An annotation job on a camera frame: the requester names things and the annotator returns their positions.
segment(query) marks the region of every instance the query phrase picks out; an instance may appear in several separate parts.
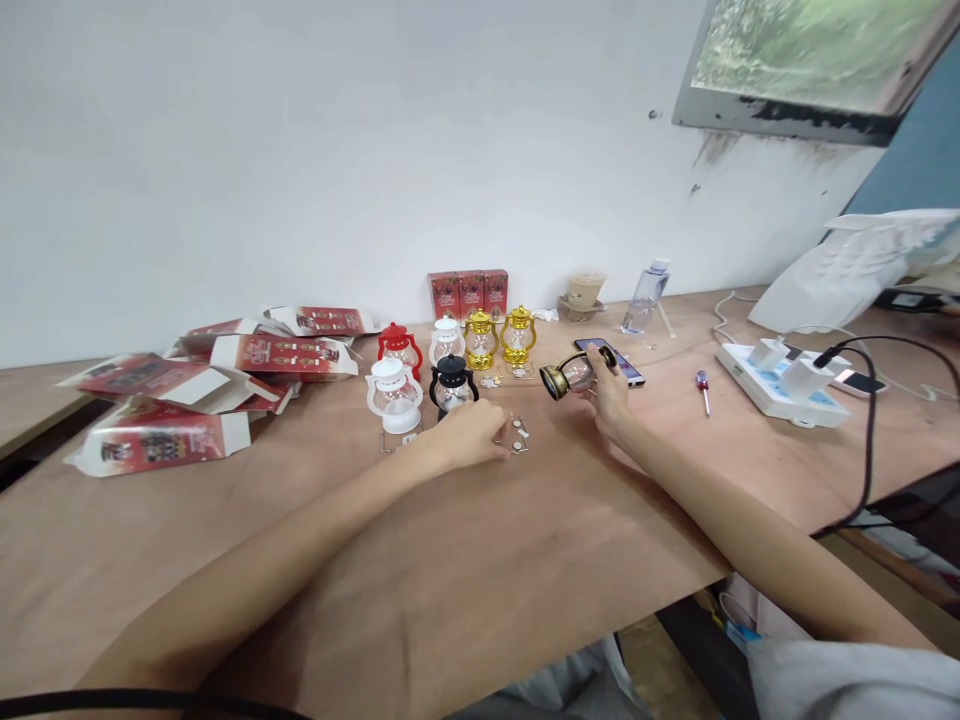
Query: window frame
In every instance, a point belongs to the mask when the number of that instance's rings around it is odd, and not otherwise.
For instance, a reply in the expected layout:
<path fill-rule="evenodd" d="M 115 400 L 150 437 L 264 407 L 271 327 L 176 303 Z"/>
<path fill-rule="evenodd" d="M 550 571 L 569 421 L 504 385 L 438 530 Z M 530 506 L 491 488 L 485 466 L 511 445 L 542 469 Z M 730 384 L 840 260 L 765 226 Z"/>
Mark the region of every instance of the window frame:
<path fill-rule="evenodd" d="M 674 125 L 887 147 L 930 69 L 960 29 L 960 0 L 952 0 L 928 25 L 907 59 L 905 72 L 884 90 L 883 108 L 891 114 L 844 112 L 695 87 L 697 64 L 720 2 L 707 0 L 674 107 Z"/>

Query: power strip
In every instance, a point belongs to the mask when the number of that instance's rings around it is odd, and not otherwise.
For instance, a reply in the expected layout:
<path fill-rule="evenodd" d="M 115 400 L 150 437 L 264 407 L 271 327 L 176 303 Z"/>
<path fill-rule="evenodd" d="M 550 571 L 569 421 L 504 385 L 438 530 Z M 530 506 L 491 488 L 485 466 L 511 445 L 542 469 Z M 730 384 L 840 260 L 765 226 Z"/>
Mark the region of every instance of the power strip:
<path fill-rule="evenodd" d="M 773 370 L 760 370 L 750 360 L 752 352 L 753 345 L 724 343 L 717 360 L 764 415 L 805 428 L 839 427 L 850 417 L 850 412 L 823 390 L 806 400 L 791 400 L 779 385 L 791 361 L 781 360 Z"/>

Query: small decorative lantern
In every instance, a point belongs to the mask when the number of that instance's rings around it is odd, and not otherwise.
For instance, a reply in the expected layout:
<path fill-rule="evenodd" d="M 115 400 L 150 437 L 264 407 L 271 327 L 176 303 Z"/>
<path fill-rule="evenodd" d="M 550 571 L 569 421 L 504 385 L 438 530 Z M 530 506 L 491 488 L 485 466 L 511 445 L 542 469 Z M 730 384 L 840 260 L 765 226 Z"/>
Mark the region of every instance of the small decorative lantern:
<path fill-rule="evenodd" d="M 440 408 L 438 421 L 443 420 L 455 407 L 480 399 L 477 386 L 473 384 L 473 370 L 467 370 L 466 360 L 456 355 L 440 358 L 433 368 L 430 399 Z"/>
<path fill-rule="evenodd" d="M 503 358 L 512 365 L 520 366 L 527 362 L 530 348 L 537 344 L 535 320 L 523 305 L 507 315 L 507 321 L 500 331 L 500 344 L 503 346 Z"/>
<path fill-rule="evenodd" d="M 443 317 L 433 326 L 436 330 L 430 335 L 430 352 L 427 353 L 431 365 L 438 365 L 447 355 L 463 355 L 467 344 L 460 334 L 460 324 L 456 320 Z"/>
<path fill-rule="evenodd" d="M 373 364 L 367 375 L 367 407 L 383 418 L 391 435 L 410 432 L 420 424 L 423 389 L 413 379 L 413 370 L 399 358 L 388 357 Z"/>
<path fill-rule="evenodd" d="M 413 335 L 403 325 L 390 323 L 390 327 L 380 333 L 380 354 L 377 360 L 395 357 L 413 370 L 413 379 L 420 382 L 420 366 L 423 365 L 423 353 L 417 347 Z"/>
<path fill-rule="evenodd" d="M 493 354 L 500 347 L 493 319 L 483 310 L 477 310 L 467 319 L 463 331 L 467 342 L 467 365 L 474 370 L 486 370 L 493 366 Z"/>
<path fill-rule="evenodd" d="M 600 348 L 600 355 L 608 368 L 616 367 L 617 356 L 606 345 Z M 594 370 L 587 360 L 586 352 L 574 353 L 559 365 L 546 365 L 540 368 L 540 379 L 550 393 L 550 397 L 559 400 L 571 390 L 584 390 L 590 387 Z"/>

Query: wooden table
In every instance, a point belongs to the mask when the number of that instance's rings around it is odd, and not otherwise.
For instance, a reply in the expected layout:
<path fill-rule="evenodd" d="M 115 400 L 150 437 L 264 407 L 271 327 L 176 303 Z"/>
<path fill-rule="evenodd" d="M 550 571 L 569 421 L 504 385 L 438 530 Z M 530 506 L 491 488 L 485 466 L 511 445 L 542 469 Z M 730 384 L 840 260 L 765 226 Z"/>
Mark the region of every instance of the wooden table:
<path fill-rule="evenodd" d="M 860 494 L 866 403 L 840 395 L 854 416 L 836 430 L 761 415 L 713 357 L 710 311 L 721 297 L 666 299 L 673 340 L 659 318 L 643 338 L 620 335 L 616 307 L 589 323 L 541 324 L 533 360 L 554 363 L 574 339 L 606 336 L 647 376 L 631 406 L 665 441 L 812 532 Z M 725 311 L 741 342 L 769 335 L 747 327 L 748 305 Z M 920 322 L 871 311 L 856 327 L 915 332 Z M 426 348 L 427 329 L 417 335 Z M 955 341 L 935 342 L 960 357 Z M 360 345 L 368 359 L 374 348 Z M 876 356 L 901 382 L 948 387 L 919 351 L 878 344 Z M 693 381 L 700 368 L 710 373 L 710 420 Z M 253 447 L 203 466 L 98 480 L 63 466 L 66 448 L 0 497 L 0 695 L 68 687 L 180 580 L 375 463 L 379 419 L 364 395 L 359 379 L 311 387 Z M 513 378 L 484 395 L 523 415 L 530 451 L 405 497 L 217 684 L 314 717 L 437 717 L 729 572 L 686 515 L 601 442 L 582 402 L 555 403 L 539 382 Z M 429 427 L 435 411 L 423 410 Z M 958 438 L 956 406 L 886 393 L 875 496 L 956 460 Z"/>
<path fill-rule="evenodd" d="M 0 370 L 0 460 L 93 398 L 54 387 L 95 360 Z"/>

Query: hand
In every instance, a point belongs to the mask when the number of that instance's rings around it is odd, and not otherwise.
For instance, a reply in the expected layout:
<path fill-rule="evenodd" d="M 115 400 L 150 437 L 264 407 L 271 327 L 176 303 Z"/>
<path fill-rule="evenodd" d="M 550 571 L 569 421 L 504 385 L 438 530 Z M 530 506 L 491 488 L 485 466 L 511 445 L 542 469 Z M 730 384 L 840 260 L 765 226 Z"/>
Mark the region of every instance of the hand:
<path fill-rule="evenodd" d="M 597 429 L 608 440 L 616 442 L 617 432 L 630 418 L 627 378 L 618 365 L 607 367 L 600 350 L 593 343 L 587 345 L 587 358 L 595 374 L 593 390 L 580 390 L 576 394 L 593 404 L 597 410 Z"/>
<path fill-rule="evenodd" d="M 429 446 L 431 454 L 442 458 L 442 472 L 487 460 L 508 460 L 509 448 L 497 445 L 493 440 L 500 437 L 510 417 L 510 413 L 486 398 L 464 403 L 417 438 L 413 446 Z"/>

